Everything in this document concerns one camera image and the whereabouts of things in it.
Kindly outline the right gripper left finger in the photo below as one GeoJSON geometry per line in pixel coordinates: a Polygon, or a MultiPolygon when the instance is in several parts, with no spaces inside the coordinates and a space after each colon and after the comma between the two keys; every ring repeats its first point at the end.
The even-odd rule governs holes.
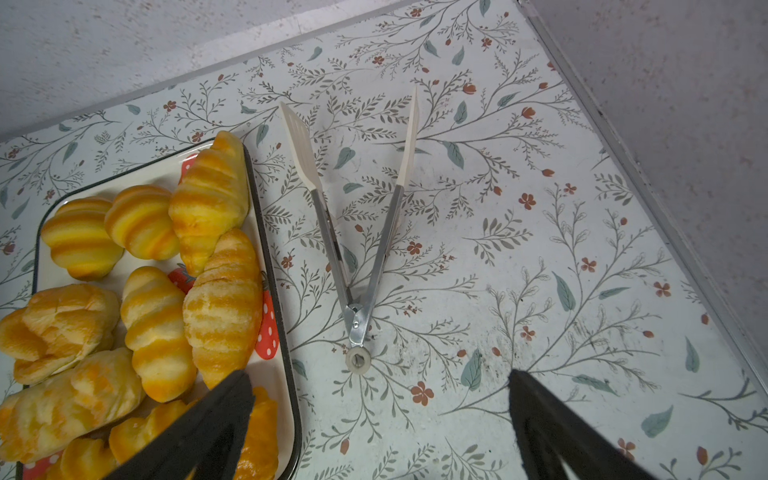
{"type": "Polygon", "coordinates": [[[232,479],[254,404],[243,370],[221,381],[110,479],[232,479]]]}

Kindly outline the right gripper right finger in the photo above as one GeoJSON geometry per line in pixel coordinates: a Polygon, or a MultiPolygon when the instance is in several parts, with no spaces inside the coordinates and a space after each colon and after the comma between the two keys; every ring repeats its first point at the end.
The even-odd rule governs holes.
{"type": "Polygon", "coordinates": [[[650,479],[529,373],[509,376],[509,411],[529,479],[650,479]]]}

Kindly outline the croissant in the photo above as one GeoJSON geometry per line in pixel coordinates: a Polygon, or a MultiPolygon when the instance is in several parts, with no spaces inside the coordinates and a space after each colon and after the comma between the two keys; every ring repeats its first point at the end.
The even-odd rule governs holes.
{"type": "Polygon", "coordinates": [[[243,224],[249,205],[243,144],[221,131],[199,152],[170,200],[168,213],[189,275],[203,272],[219,238],[243,224]]]}
{"type": "Polygon", "coordinates": [[[233,228],[220,237],[183,303],[193,363],[208,389],[247,366],[262,305],[256,252],[248,236],[233,228]]]}

